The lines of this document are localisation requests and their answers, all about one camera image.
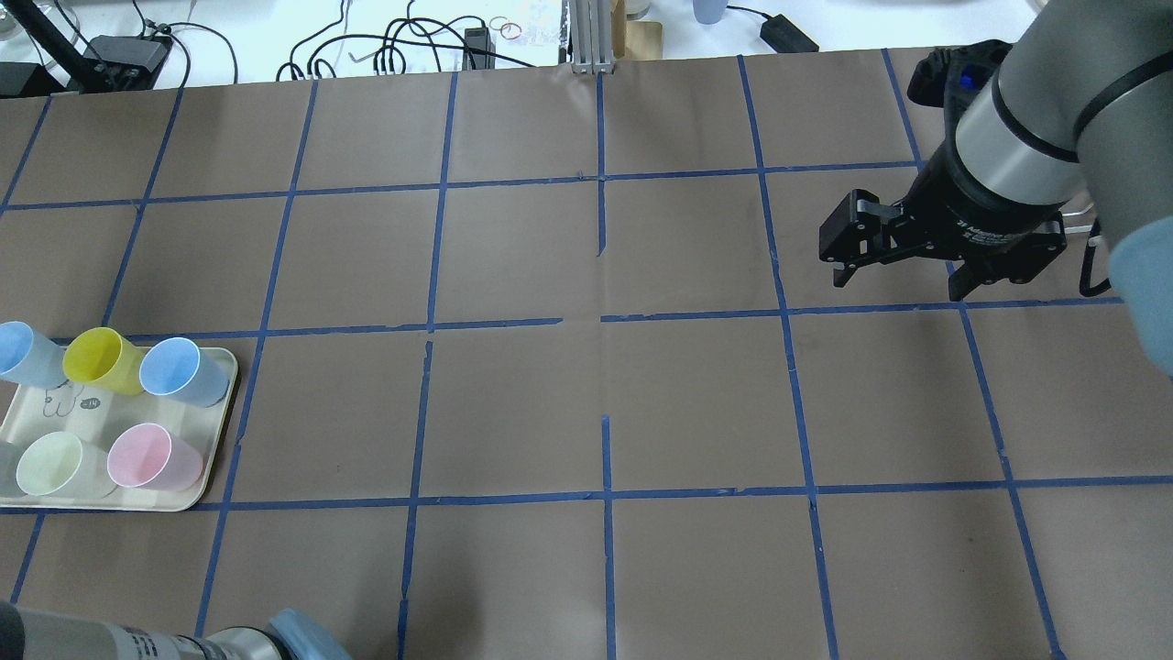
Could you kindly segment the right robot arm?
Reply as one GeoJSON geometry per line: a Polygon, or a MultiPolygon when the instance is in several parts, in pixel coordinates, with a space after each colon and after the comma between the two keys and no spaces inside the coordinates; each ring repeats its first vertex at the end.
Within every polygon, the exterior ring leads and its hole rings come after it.
{"type": "Polygon", "coordinates": [[[1067,249],[1062,210],[1094,203],[1107,288],[1169,372],[1168,1],[1050,1],[1015,43],[936,49],[906,87],[944,137],[902,199],[847,192],[818,229],[834,287],[859,268],[954,260],[949,299],[1026,284],[1067,249]]]}

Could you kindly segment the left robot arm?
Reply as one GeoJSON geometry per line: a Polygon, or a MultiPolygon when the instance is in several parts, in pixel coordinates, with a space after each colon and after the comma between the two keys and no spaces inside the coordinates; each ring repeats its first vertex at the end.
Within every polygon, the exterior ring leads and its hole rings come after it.
{"type": "Polygon", "coordinates": [[[314,619],[282,610],[263,628],[233,626],[206,637],[160,633],[1,605],[4,659],[351,659],[314,619]]]}

